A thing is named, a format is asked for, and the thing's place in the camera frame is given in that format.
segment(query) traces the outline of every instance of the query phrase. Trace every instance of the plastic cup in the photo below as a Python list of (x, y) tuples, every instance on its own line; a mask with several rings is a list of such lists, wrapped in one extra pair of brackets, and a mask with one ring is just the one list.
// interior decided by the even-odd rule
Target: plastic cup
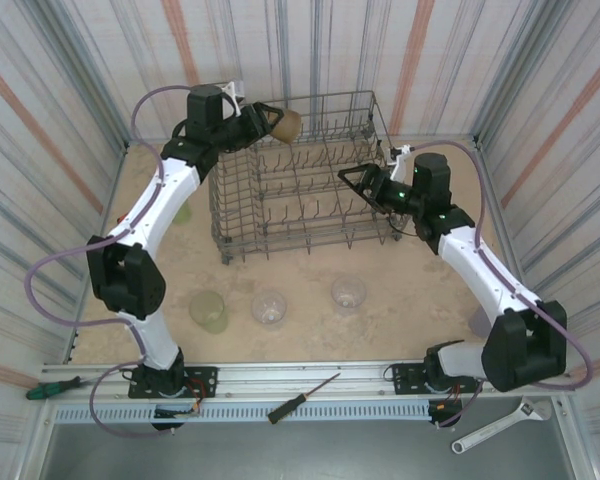
[(251, 302), (251, 314), (258, 322), (273, 325), (284, 318), (287, 302), (280, 293), (268, 290), (255, 296)]
[(206, 290), (193, 296), (189, 315), (209, 333), (218, 334), (227, 329), (229, 317), (220, 294)]
[(367, 298), (367, 289), (355, 275), (343, 275), (331, 285), (331, 298), (336, 302), (338, 313), (351, 315)]
[(173, 217), (174, 225), (182, 225), (187, 223), (191, 218), (191, 207), (189, 206), (189, 202), (184, 202), (180, 209), (176, 212), (176, 215)]

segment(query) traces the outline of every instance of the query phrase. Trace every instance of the black cable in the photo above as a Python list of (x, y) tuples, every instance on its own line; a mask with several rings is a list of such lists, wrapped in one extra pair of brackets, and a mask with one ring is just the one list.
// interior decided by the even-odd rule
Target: black cable
[(122, 378), (124, 378), (125, 380), (127, 380), (128, 382), (130, 382), (130, 381), (131, 381), (131, 377), (130, 377), (130, 376), (129, 376), (129, 377), (127, 377), (127, 376), (125, 375), (125, 373), (131, 373), (132, 371), (133, 371), (133, 370), (131, 370), (130, 368), (123, 368), (123, 369), (121, 369), (121, 370), (120, 370), (120, 373), (122, 374)]
[(184, 119), (181, 122), (178, 122), (178, 124), (175, 127), (173, 127), (173, 132), (171, 132), (171, 138), (176, 138), (180, 136), (180, 132), (182, 131), (182, 127), (184, 127), (186, 121), (187, 120)]
[(389, 365), (387, 368), (384, 369), (384, 372), (382, 372), (382, 378), (384, 379), (385, 382), (395, 382), (396, 380), (400, 380), (402, 377), (394, 377), (392, 376), (391, 378), (387, 378), (387, 372), (389, 371), (390, 368), (396, 367), (400, 365), (399, 363), (392, 363), (391, 365)]
[(407, 232), (403, 232), (402, 230), (400, 230), (399, 228), (397, 228), (392, 222), (391, 222), (391, 217), (387, 217), (387, 221), (389, 222), (389, 226), (393, 229), (393, 231), (401, 233), (402, 235), (405, 235), (407, 237), (417, 237), (418, 235), (416, 235), (415, 233), (407, 233)]

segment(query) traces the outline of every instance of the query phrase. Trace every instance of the cable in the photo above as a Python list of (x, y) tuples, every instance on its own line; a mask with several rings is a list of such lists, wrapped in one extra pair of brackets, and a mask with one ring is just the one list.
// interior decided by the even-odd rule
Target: cable
[(200, 396), (202, 397), (203, 400), (205, 398), (207, 398), (207, 389), (205, 388), (202, 380), (200, 380), (198, 378), (189, 378), (189, 382), (196, 383), (200, 387)]
[(198, 410), (198, 413), (200, 413), (200, 402), (202, 400), (200, 399), (200, 397), (198, 397), (198, 394), (193, 389), (193, 386), (190, 383), (186, 382), (186, 385), (187, 385), (187, 388), (189, 389), (189, 391), (191, 392), (191, 395), (193, 395), (193, 398), (196, 399), (194, 405), (195, 405), (196, 410)]
[(416, 235), (415, 233), (407, 233), (407, 232), (403, 232), (402, 230), (400, 230), (398, 227), (396, 227), (393, 222), (391, 221), (391, 215), (389, 215), (387, 217), (387, 222), (389, 222), (389, 226), (393, 229), (394, 232), (398, 232), (401, 233), (402, 235), (406, 235), (407, 237), (417, 237), (418, 235)]
[(454, 392), (456, 391), (456, 386), (454, 385), (453, 388), (451, 389), (451, 391), (449, 392), (449, 395), (447, 395), (447, 398), (445, 398), (442, 403), (444, 404), (444, 402), (446, 402), (447, 400), (449, 400), (451, 398), (451, 396), (454, 394)]
[(469, 399), (467, 404), (464, 407), (462, 407), (462, 409), (460, 409), (460, 411), (458, 413), (456, 413), (454, 416), (452, 416), (451, 418), (447, 418), (444, 422), (438, 423), (438, 427), (446, 427), (450, 423), (454, 422), (456, 419), (460, 418), (462, 416), (462, 414), (464, 412), (466, 412), (469, 409), (469, 407), (473, 404), (475, 399), (478, 398), (478, 395), (480, 394), (480, 392), (482, 392), (483, 385), (484, 385), (484, 380), (480, 381), (480, 383), (478, 384), (478, 387), (476, 388), (476, 391), (473, 392), (473, 396)]
[(131, 368), (121, 368), (119, 370), (120, 375), (122, 375), (122, 378), (124, 378), (126, 381), (131, 382), (133, 381), (133, 378), (131, 376), (127, 376), (125, 375), (125, 373), (131, 373), (133, 370)]
[(142, 217), (145, 216), (145, 214), (149, 211), (149, 209), (151, 208), (151, 206), (155, 203), (156, 199), (158, 198), (158, 196), (160, 195), (160, 190), (162, 188), (162, 183), (164, 180), (164, 166), (162, 165), (162, 159), (160, 158), (160, 154), (158, 153), (158, 151), (152, 146), (149, 145), (147, 142), (145, 142), (139, 135), (138, 135), (138, 129), (137, 129), (137, 125), (136, 125), (136, 119), (138, 117), (138, 112), (140, 110), (140, 107), (144, 104), (144, 102), (146, 102), (149, 98), (153, 97), (154, 95), (161, 93), (161, 92), (166, 92), (169, 90), (190, 90), (190, 87), (186, 86), (186, 85), (170, 85), (167, 87), (160, 87), (160, 88), (156, 88), (155, 90), (152, 90), (150, 92), (148, 92), (146, 95), (144, 95), (136, 104), (136, 106), (133, 109), (133, 112), (131, 114), (131, 136), (134, 140), (136, 140), (138, 142), (139, 145), (147, 148), (155, 157), (156, 159), (156, 163), (157, 163), (157, 168), (158, 168), (158, 179), (159, 181), (156, 182), (156, 186), (155, 189), (151, 195), (151, 197), (149, 198), (149, 200), (147, 201), (147, 203), (144, 205), (144, 207), (140, 210), (140, 212), (138, 213), (138, 215), (136, 215), (134, 217), (134, 219), (130, 222), (129, 224), (129, 228), (122, 231), (121, 233), (119, 233), (118, 235), (111, 237), (111, 238), (107, 238), (101, 242), (98, 243), (93, 243), (91, 245), (85, 245), (85, 246), (81, 246), (81, 247), (76, 247), (76, 248), (72, 248), (70, 250), (66, 250), (64, 252), (59, 252), (59, 253), (55, 253), (53, 255), (49, 255), (46, 258), (43, 258), (42, 260), (39, 260), (38, 262), (36, 262), (26, 273), (25, 277), (24, 277), (24, 290), (25, 293), (27, 295), (27, 299), (29, 300), (29, 302), (31, 303), (31, 305), (33, 306), (33, 308), (43, 317), (45, 317), (46, 319), (63, 325), (65, 327), (74, 327), (74, 328), (78, 328), (78, 327), (93, 327), (96, 325), (111, 325), (111, 324), (116, 324), (116, 323), (121, 323), (123, 325), (125, 325), (126, 327), (129, 328), (129, 330), (131, 331), (131, 333), (133, 334), (133, 337), (136, 340), (136, 343), (138, 344), (138, 349), (140, 350), (140, 359), (137, 362), (125, 362), (125, 363), (121, 363), (119, 365), (116, 365), (114, 367), (111, 367), (110, 369), (108, 369), (107, 371), (105, 371), (94, 383), (93, 385), (93, 389), (91, 390), (91, 394), (89, 395), (89, 412), (91, 413), (91, 417), (93, 418), (93, 421), (103, 430), (105, 430), (106, 432), (118, 436), (118, 437), (123, 437), (123, 438), (146, 438), (146, 437), (155, 437), (155, 436), (160, 436), (166, 433), (169, 433), (170, 430), (162, 430), (159, 432), (151, 432), (151, 433), (131, 433), (131, 432), (123, 432), (120, 430), (115, 430), (112, 428), (109, 428), (108, 426), (106, 426), (104, 423), (102, 423), (102, 421), (98, 418), (96, 411), (95, 411), (95, 407), (94, 407), (94, 400), (95, 400), (95, 395), (96, 395), (96, 390), (98, 388), (98, 386), (100, 385), (100, 383), (102, 383), (102, 381), (108, 377), (109, 375), (111, 375), (112, 373), (122, 369), (122, 368), (126, 368), (126, 367), (131, 367), (131, 366), (137, 366), (142, 364), (142, 362), (144, 362), (145, 358), (146, 358), (146, 349), (145, 349), (145, 345), (144, 342), (142, 341), (142, 338), (140, 337), (140, 334), (138, 333), (138, 331), (136, 330), (135, 326), (133, 325), (133, 323), (129, 320), (123, 319), (123, 318), (107, 318), (107, 319), (103, 319), (103, 320), (92, 320), (92, 321), (86, 321), (86, 322), (79, 322), (79, 321), (71, 321), (71, 320), (65, 320), (63, 318), (60, 318), (56, 315), (54, 315), (53, 313), (49, 312), (48, 310), (46, 310), (36, 299), (35, 294), (33, 293), (33, 285), (32, 285), (32, 281), (33, 281), (33, 277), (35, 276), (36, 272), (42, 268), (43, 266), (45, 266), (48, 263), (51, 263), (53, 261), (57, 261), (60, 260), (61, 258), (64, 257), (68, 257), (68, 256), (73, 256), (73, 255), (78, 255), (81, 253), (86, 253), (86, 252), (90, 252), (92, 250), (98, 250), (104, 247), (107, 247), (109, 245), (113, 245), (114, 243), (116, 243), (117, 241), (119, 241), (120, 239), (122, 239), (123, 237), (125, 237), (131, 230), (133, 230), (133, 228), (142, 220)]
[[(452, 145), (452, 146), (457, 147), (460, 150), (462, 150), (471, 159), (471, 162), (473, 163), (473, 166), (475, 167), (476, 172), (478, 173), (478, 181), (480, 182), (480, 217), (478, 218), (478, 224), (476, 225), (474, 242), (475, 242), (476, 246), (479, 246), (481, 243), (480, 240), (481, 240), (481, 233), (482, 233), (482, 225), (484, 223), (484, 218), (485, 218), (486, 200), (485, 200), (485, 181), (484, 181), (484, 177), (482, 175), (482, 171), (480, 170), (480, 166), (478, 164), (478, 159), (475, 157), (473, 152), (471, 152), (464, 145), (462, 145), (458, 142), (453, 142), (453, 141), (448, 141), (448, 140), (439, 140), (439, 141), (435, 141), (435, 142), (423, 143), (422, 145), (418, 145), (417, 147), (415, 147), (414, 150), (421, 150), (424, 148), (435, 147), (435, 146), (439, 146), (439, 145)], [(505, 285), (505, 287), (511, 292), (512, 295), (515, 295), (515, 297), (518, 300), (520, 300), (522, 303), (524, 303), (529, 309), (531, 309), (531, 311), (533, 313), (538, 315), (540, 318), (542, 318), (544, 321), (546, 321), (549, 325), (551, 325), (554, 329), (556, 329), (558, 331), (558, 333), (560, 333), (576, 349), (576, 351), (580, 354), (580, 356), (582, 356), (582, 359), (584, 360), (584, 364), (586, 367), (586, 374), (585, 374), (584, 378), (582, 378), (580, 381), (571, 383), (571, 384), (567, 384), (567, 385), (554, 385), (554, 384), (548, 384), (548, 383), (543, 383), (543, 382), (534, 383), (534, 385), (538, 386), (538, 387), (546, 388), (548, 390), (575, 390), (576, 388), (584, 387), (585, 385), (587, 385), (593, 378), (594, 367), (593, 367), (593, 362), (591, 361), (591, 357), (589, 356), (587, 351), (584, 349), (582, 344), (578, 341), (578, 339), (573, 334), (568, 332), (565, 328), (563, 328), (562, 325), (560, 325), (550, 315), (548, 315), (546, 312), (544, 312), (543, 310), (538, 308), (538, 306), (535, 303), (533, 303), (531, 300), (526, 298), (524, 295), (517, 293), (515, 286), (512, 285), (498, 271), (498, 269), (495, 267), (495, 265), (493, 265), (493, 263), (491, 263), (491, 260), (489, 260), (489, 258), (487, 257), (487, 255), (484, 253), (484, 251), (481, 248), (478, 248), (478, 255), (482, 259), (484, 264), (487, 266), (487, 268), (489, 270), (491, 270), (491, 272), (496, 277), (498, 277), (498, 279)]]
[(178, 124), (175, 127), (173, 127), (173, 132), (171, 132), (171, 138), (176, 138), (176, 137), (180, 136), (180, 132), (184, 128), (185, 123), (187, 123), (186, 118), (184, 120), (178, 122)]
[(389, 365), (387, 368), (384, 369), (384, 372), (382, 372), (382, 378), (384, 378), (385, 382), (395, 382), (396, 381), (396, 377), (392, 376), (391, 380), (389, 380), (387, 378), (387, 372), (389, 371), (390, 368), (395, 367), (396, 365), (399, 365), (398, 363), (392, 363), (391, 365)]

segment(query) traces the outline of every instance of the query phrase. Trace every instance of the metal wire basket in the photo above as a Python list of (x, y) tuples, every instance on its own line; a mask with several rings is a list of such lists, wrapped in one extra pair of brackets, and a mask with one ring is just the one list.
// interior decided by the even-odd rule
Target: metal wire basket
[(212, 236), (228, 264), (234, 257), (319, 245), (395, 240), (376, 214), (337, 176), (342, 168), (386, 166), (386, 126), (372, 91), (266, 102), (302, 117), (292, 145), (271, 137), (222, 156), (209, 174)]

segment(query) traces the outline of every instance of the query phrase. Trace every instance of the beige table surface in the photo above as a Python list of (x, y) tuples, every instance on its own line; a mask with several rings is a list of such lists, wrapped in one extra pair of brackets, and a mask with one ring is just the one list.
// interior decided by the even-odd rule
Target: beige table surface
[[(478, 180), (470, 160), (454, 147), (437, 147), (451, 167), (453, 201), (477, 220)], [(126, 157), (108, 227), (135, 203), (153, 174), (153, 157), (132, 147)], [(455, 339), (472, 340), (467, 321), (478, 302), (457, 275), (417, 238), (378, 240), (234, 259), (229, 266), (211, 238), (207, 185), (189, 199), (192, 218), (171, 225), (156, 263), (167, 281), (166, 321), (187, 362), (350, 361), (419, 359), (427, 347)], [(496, 251), (490, 219), (483, 237)], [(331, 299), (331, 283), (342, 274), (358, 275), (367, 288), (356, 315), (342, 317)], [(229, 326), (219, 335), (190, 318), (192, 295), (218, 291), (229, 310)], [(251, 316), (251, 301), (266, 289), (287, 300), (285, 319), (267, 328)], [(84, 320), (111, 317), (88, 293)], [(137, 358), (137, 347), (120, 326), (83, 328), (74, 363), (117, 363)]]

